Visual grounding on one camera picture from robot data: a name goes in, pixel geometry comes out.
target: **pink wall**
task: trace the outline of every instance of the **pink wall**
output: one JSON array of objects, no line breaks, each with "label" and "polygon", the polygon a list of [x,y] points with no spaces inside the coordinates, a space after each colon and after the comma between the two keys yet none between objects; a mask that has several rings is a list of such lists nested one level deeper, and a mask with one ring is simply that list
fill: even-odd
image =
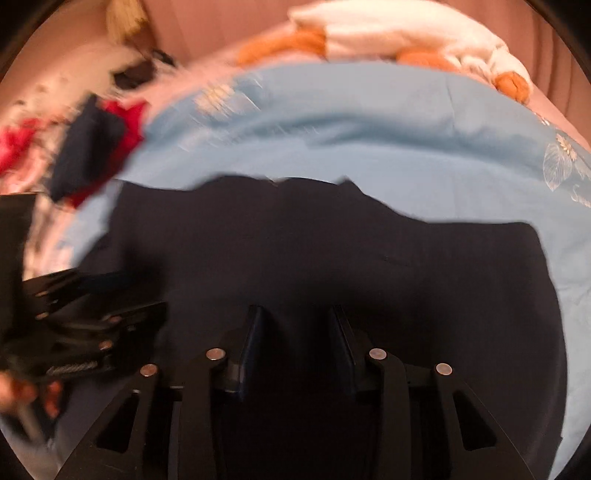
[{"label": "pink wall", "polygon": [[63,56],[106,35],[106,2],[73,0],[36,30],[0,83],[0,112]]},{"label": "pink wall", "polygon": [[287,20],[307,0],[144,0],[160,47],[183,62]]}]

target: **blanket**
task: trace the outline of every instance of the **blanket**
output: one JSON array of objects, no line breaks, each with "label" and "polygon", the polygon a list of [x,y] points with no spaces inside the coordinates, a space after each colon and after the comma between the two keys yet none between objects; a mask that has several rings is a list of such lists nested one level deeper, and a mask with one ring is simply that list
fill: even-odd
[{"label": "blanket", "polygon": [[468,78],[367,62],[245,74],[172,104],[145,137],[76,216],[63,239],[76,259],[106,231],[121,180],[192,189],[223,173],[348,177],[408,216],[532,224],[569,361],[560,472],[591,423],[591,154],[567,134]]}]

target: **navy fabric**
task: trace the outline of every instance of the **navy fabric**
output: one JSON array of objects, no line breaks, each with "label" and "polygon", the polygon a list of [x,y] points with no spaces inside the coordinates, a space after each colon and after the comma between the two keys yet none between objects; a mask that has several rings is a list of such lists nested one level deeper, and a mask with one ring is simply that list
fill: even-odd
[{"label": "navy fabric", "polygon": [[97,103],[98,97],[91,94],[62,143],[49,187],[54,202],[97,180],[127,130],[122,118]]},{"label": "navy fabric", "polygon": [[[452,365],[536,477],[550,472],[566,352],[529,225],[426,223],[349,181],[222,177],[186,192],[126,184],[80,269],[134,271],[160,286],[169,317],[153,360],[166,374],[240,327],[250,304],[271,312],[267,382],[226,419],[230,478],[363,478],[372,417],[338,397],[326,372],[321,318],[333,304],[404,362]],[[115,393],[98,380],[76,386],[61,448]]]}]

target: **floral pattern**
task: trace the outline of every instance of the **floral pattern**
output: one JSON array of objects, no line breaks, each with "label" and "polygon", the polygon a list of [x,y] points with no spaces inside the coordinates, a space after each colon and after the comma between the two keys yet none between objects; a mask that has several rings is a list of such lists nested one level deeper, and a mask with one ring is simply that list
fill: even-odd
[{"label": "floral pattern", "polygon": [[[556,142],[546,148],[544,155],[544,180],[548,188],[555,191],[565,180],[570,178],[573,170],[579,174],[581,180],[591,180],[591,168],[565,135],[556,133]],[[591,202],[580,193],[580,185],[572,188],[571,198],[581,205],[591,208]]]}]

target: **clothing pile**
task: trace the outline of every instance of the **clothing pile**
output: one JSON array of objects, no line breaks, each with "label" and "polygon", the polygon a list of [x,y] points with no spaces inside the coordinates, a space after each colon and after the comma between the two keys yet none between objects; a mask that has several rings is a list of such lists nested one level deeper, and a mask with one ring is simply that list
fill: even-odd
[{"label": "clothing pile", "polygon": [[61,241],[76,209],[123,168],[143,141],[147,105],[123,106],[91,94],[68,116],[26,116],[0,132],[0,193],[38,193],[25,247],[25,278],[69,266],[67,251],[58,256],[47,251]]}]

